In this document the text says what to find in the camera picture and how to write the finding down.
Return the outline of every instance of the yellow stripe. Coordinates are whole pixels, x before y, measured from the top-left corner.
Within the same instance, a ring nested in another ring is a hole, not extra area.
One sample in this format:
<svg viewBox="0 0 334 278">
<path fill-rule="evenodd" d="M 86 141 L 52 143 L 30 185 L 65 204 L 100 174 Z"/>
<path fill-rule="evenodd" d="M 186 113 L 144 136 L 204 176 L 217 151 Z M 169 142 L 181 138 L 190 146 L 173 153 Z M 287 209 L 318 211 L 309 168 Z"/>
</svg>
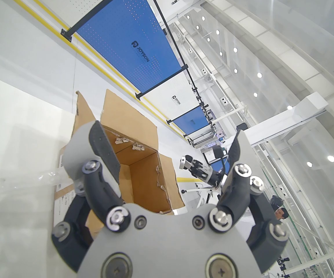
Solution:
<svg viewBox="0 0 334 278">
<path fill-rule="evenodd" d="M 36 4 L 38 4 L 48 15 L 50 15 L 57 23 L 59 23 L 64 29 L 68 29 L 68 26 L 62 22 L 59 17 L 57 17 L 52 11 L 50 11 L 41 1 L 33 0 Z M 117 74 L 119 78 L 121 78 L 128 86 L 135 90 L 135 92 L 139 93 L 140 91 L 136 89 L 132 83 L 127 80 L 121 73 L 115 69 L 103 56 L 101 56 L 97 51 L 95 51 L 86 41 L 84 41 L 81 37 L 78 37 L 76 34 L 73 35 L 78 41 L 83 44 L 92 54 L 94 54 L 99 60 L 101 60 L 106 66 L 108 66 L 114 73 Z M 157 107 L 155 107 L 147 98 L 144 98 L 156 111 L 158 111 L 163 117 L 168 119 Z"/>
<path fill-rule="evenodd" d="M 177 182 L 203 182 L 199 178 L 176 177 Z"/>
<path fill-rule="evenodd" d="M 85 53 L 83 53 L 81 50 L 79 50 L 75 45 L 73 45 L 71 42 L 67 41 L 61 34 L 55 30 L 50 24 L 48 24 L 45 20 L 43 20 L 36 12 L 34 12 L 31 8 L 29 8 L 28 5 L 26 5 L 21 0 L 13 0 L 15 1 L 21 8 L 23 8 L 25 11 L 27 11 L 31 16 L 33 16 L 36 20 L 38 20 L 42 25 L 44 25 L 50 32 L 52 32 L 54 35 L 56 35 L 59 39 L 61 39 L 64 43 L 69 45 L 75 52 L 77 52 L 79 55 L 81 55 L 86 61 L 88 61 L 90 64 L 92 64 L 96 69 L 98 69 L 100 72 L 102 72 L 106 77 L 108 77 L 112 82 L 114 82 L 117 86 L 122 88 L 126 93 L 128 93 L 131 97 L 136 99 L 135 94 L 124 88 L 118 81 L 116 81 L 110 74 L 108 74 L 105 70 L 103 70 L 99 65 L 97 65 L 95 62 L 93 62 Z M 147 107 L 143 102 L 140 101 L 140 104 L 144 106 L 147 110 L 149 110 L 154 116 L 156 116 L 158 119 L 160 119 L 164 124 L 167 124 L 165 120 L 163 120 L 159 115 L 155 114 L 152 110 L 150 110 L 149 107 Z M 174 128 L 172 128 L 177 134 L 179 134 L 181 137 L 183 137 L 182 134 L 180 134 L 178 131 L 176 131 Z"/>
</svg>

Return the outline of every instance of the label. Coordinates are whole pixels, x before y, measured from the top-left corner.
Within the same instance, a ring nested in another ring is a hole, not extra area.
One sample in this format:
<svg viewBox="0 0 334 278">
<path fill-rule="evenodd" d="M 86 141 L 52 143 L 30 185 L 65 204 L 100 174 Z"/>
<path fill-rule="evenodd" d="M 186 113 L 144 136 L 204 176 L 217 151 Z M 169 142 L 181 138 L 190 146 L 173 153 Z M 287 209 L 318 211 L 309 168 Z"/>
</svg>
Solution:
<svg viewBox="0 0 334 278">
<path fill-rule="evenodd" d="M 181 102 L 178 100 L 178 98 L 177 98 L 177 96 L 173 96 L 172 97 L 172 100 L 173 100 L 173 102 L 178 106 L 178 105 L 181 105 Z"/>
<path fill-rule="evenodd" d="M 131 43 L 131 45 L 139 51 L 139 53 L 141 54 L 141 56 L 146 60 L 146 62 L 149 62 L 149 59 L 147 58 L 146 54 L 144 53 L 143 49 L 141 47 L 137 47 L 139 45 L 139 43 L 137 41 L 134 41 Z"/>
<path fill-rule="evenodd" d="M 75 197 L 75 191 L 72 190 L 69 193 L 66 193 L 64 196 L 55 200 L 53 207 L 53 225 L 56 226 L 58 223 L 64 220 L 66 212 L 69 209 L 70 204 L 72 203 Z"/>
</svg>

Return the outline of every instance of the joyson logo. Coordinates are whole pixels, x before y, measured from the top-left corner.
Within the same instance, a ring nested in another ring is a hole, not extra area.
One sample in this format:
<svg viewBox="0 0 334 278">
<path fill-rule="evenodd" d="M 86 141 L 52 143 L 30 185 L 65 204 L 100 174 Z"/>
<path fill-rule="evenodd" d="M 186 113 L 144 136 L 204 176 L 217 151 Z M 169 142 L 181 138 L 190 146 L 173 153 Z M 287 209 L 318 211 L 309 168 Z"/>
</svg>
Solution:
<svg viewBox="0 0 334 278">
<path fill-rule="evenodd" d="M 139 43 L 137 41 L 132 42 L 131 45 L 133 45 L 134 48 L 139 51 L 139 53 L 142 55 L 142 57 L 145 58 L 145 60 L 147 62 L 149 62 L 149 59 L 147 58 L 147 56 L 144 53 L 143 49 L 141 47 L 138 47 Z"/>
</svg>

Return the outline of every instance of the black metal frame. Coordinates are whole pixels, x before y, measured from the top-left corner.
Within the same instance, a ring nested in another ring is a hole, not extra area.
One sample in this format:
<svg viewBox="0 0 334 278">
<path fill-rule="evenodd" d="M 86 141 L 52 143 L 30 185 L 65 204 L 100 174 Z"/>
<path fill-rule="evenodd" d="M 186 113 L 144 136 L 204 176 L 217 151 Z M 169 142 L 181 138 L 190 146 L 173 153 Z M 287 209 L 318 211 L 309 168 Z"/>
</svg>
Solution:
<svg viewBox="0 0 334 278">
<path fill-rule="evenodd" d="M 188 114 L 189 112 L 193 111 L 194 109 L 198 108 L 200 105 L 198 105 L 197 107 L 194 107 L 193 109 L 189 110 L 189 111 L 186 111 L 184 114 L 178 116 L 177 118 L 174 118 L 173 120 L 167 120 L 167 124 L 169 125 L 171 122 L 173 122 L 174 120 L 177 120 L 178 118 Z"/>
<path fill-rule="evenodd" d="M 176 76 L 177 74 L 180 74 L 182 71 L 187 70 L 187 68 L 188 68 L 188 65 L 183 65 L 183 66 L 181 67 L 180 70 L 178 70 L 176 73 L 173 73 L 171 76 L 167 77 L 166 79 L 163 79 L 161 82 L 159 82 L 159 83 L 156 84 L 155 86 L 151 87 L 150 89 L 147 89 L 147 90 L 144 91 L 144 92 L 140 92 L 139 94 L 136 94 L 136 98 L 137 98 L 138 100 L 140 100 L 140 98 L 141 98 L 142 96 L 144 96 L 145 94 L 147 94 L 147 93 L 150 92 L 151 90 L 155 89 L 156 87 L 162 85 L 163 83 L 165 83 L 166 81 L 168 81 L 168 80 L 171 79 L 172 77 Z"/>
<path fill-rule="evenodd" d="M 76 31 L 78 31 L 78 29 L 80 29 L 84 24 L 86 24 L 92 17 L 94 17 L 94 15 L 96 15 L 99 11 L 101 11 L 106 5 L 108 5 L 111 1 L 113 1 L 113 0 L 102 0 L 99 4 L 97 4 L 92 10 L 90 10 L 90 11 L 89 11 L 83 18 L 81 18 L 76 24 L 74 24 L 74 25 L 73 25 L 71 28 L 69 28 L 67 31 L 64 30 L 64 29 L 62 29 L 62 30 L 61 30 L 61 35 L 62 35 L 65 39 L 67 39 L 69 42 L 71 42 L 71 41 L 72 41 L 72 35 L 73 35 Z M 191 85 L 193 86 L 192 91 L 196 94 L 196 99 L 198 100 L 199 106 L 201 107 L 201 109 L 202 109 L 203 112 L 204 112 L 204 115 L 205 115 L 205 117 L 206 117 L 206 119 L 207 119 L 207 121 L 208 121 L 208 125 L 211 126 L 211 128 L 212 128 L 213 131 L 215 131 L 215 129 L 214 129 L 213 125 L 212 125 L 212 122 L 211 122 L 211 120 L 209 119 L 208 112 L 207 112 L 207 110 L 206 110 L 207 105 L 206 105 L 206 106 L 204 105 L 204 103 L 203 103 L 203 101 L 202 101 L 202 99 L 201 99 L 201 97 L 200 97 L 200 95 L 199 95 L 198 89 L 197 89 L 197 87 L 196 87 L 196 85 L 195 85 L 195 83 L 194 83 L 194 81 L 193 81 L 193 79 L 192 79 L 192 77 L 191 77 L 191 75 L 190 75 L 190 72 L 189 72 L 189 69 L 188 69 L 188 65 L 185 63 L 184 58 L 182 57 L 182 54 L 181 54 L 181 52 L 180 52 L 180 49 L 178 48 L 178 46 L 177 46 L 177 44 L 176 44 L 176 41 L 175 41 L 175 39 L 174 39 L 174 37 L 173 37 L 173 35 L 172 35 L 171 30 L 169 29 L 169 26 L 168 26 L 167 21 L 165 20 L 165 17 L 164 17 L 164 15 L 163 15 L 163 13 L 162 13 L 160 7 L 159 7 L 159 4 L 158 4 L 158 2 L 157 2 L 156 0 L 153 0 L 153 1 L 154 1 L 155 5 L 156 5 L 156 8 L 158 9 L 158 12 L 159 12 L 160 16 L 162 17 L 162 20 L 163 20 L 163 23 L 164 23 L 164 25 L 165 25 L 166 30 L 168 31 L 169 35 L 171 36 L 172 42 L 173 42 L 173 44 L 175 45 L 175 48 L 176 48 L 176 50 L 177 50 L 177 52 L 178 52 L 178 54 L 179 54 L 179 56 L 180 56 L 180 58 L 181 58 L 181 61 L 182 61 L 182 63 L 183 63 L 183 66 L 182 66 L 181 69 L 178 70 L 176 73 L 172 74 L 172 75 L 169 76 L 168 78 L 166 78 L 166 79 L 164 79 L 163 81 L 159 82 L 158 84 L 156 84 L 155 86 L 151 87 L 151 88 L 148 89 L 147 91 L 145 91 L 145 92 L 140 92 L 140 93 L 136 94 L 136 98 L 137 98 L 138 100 L 140 100 L 140 98 L 141 98 L 142 96 L 144 96 L 145 94 L 147 94 L 147 93 L 150 92 L 151 90 L 155 89 L 156 87 L 158 87 L 158 86 L 160 86 L 161 84 L 165 83 L 166 81 L 168 81 L 168 80 L 171 79 L 172 77 L 174 77 L 174 76 L 176 76 L 177 74 L 181 73 L 182 71 L 186 70 L 186 72 L 188 73 L 188 76 L 189 76 L 189 78 L 190 78 Z M 167 120 L 167 123 L 170 124 L 171 122 L 173 122 L 173 121 L 176 120 L 177 118 L 175 118 L 175 119 L 173 119 L 173 120 Z"/>
<path fill-rule="evenodd" d="M 72 35 L 78 31 L 83 25 L 85 25 L 94 15 L 101 11 L 106 5 L 108 5 L 113 0 L 102 0 L 97 4 L 93 9 L 91 9 L 87 14 L 84 15 L 76 24 L 74 24 L 67 31 L 62 29 L 61 35 L 66 38 L 68 41 L 72 42 Z"/>
<path fill-rule="evenodd" d="M 211 136 L 209 136 L 209 137 L 207 137 L 207 138 L 205 138 L 205 139 L 203 139 L 203 140 L 201 140 L 201 141 L 199 141 L 197 143 L 193 143 L 192 145 L 195 147 L 196 145 L 198 145 L 198 144 L 200 144 L 200 143 L 202 143 L 204 141 L 207 141 L 208 139 L 211 139 L 211 138 L 214 138 L 214 135 L 211 135 Z"/>
<path fill-rule="evenodd" d="M 200 131 L 202 128 L 207 127 L 208 125 L 210 125 L 210 124 L 208 123 L 206 126 L 203 126 L 203 127 L 199 128 L 199 129 L 197 129 L 196 131 L 193 131 L 193 132 L 191 132 L 191 133 L 184 134 L 184 138 L 185 138 L 186 136 L 188 136 L 188 135 L 191 135 L 191 134 L 197 132 L 197 131 Z"/>
</svg>

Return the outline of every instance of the cardboard flap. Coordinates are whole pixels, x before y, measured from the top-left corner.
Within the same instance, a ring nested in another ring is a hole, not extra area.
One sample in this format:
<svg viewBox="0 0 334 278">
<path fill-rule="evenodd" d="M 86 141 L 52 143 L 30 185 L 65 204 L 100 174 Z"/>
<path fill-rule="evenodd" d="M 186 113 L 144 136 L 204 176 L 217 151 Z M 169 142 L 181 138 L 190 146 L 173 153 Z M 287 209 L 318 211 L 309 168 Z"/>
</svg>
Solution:
<svg viewBox="0 0 334 278">
<path fill-rule="evenodd" d="M 172 159 L 170 157 L 159 154 L 160 165 L 164 175 L 164 182 L 166 185 L 169 201 L 172 209 L 178 209 L 185 206 L 180 192 L 178 191 L 175 168 L 173 167 Z"/>
<path fill-rule="evenodd" d="M 78 94 L 77 98 L 77 113 L 75 115 L 74 119 L 74 126 L 73 126 L 73 132 L 72 135 L 77 131 L 78 128 L 80 128 L 83 124 L 86 124 L 91 121 L 96 121 L 94 114 L 92 113 L 90 107 L 88 106 L 85 98 L 83 95 L 76 91 L 76 94 Z"/>
<path fill-rule="evenodd" d="M 115 129 L 158 150 L 158 134 L 153 122 L 110 90 L 106 90 L 100 122 L 110 130 Z"/>
</svg>

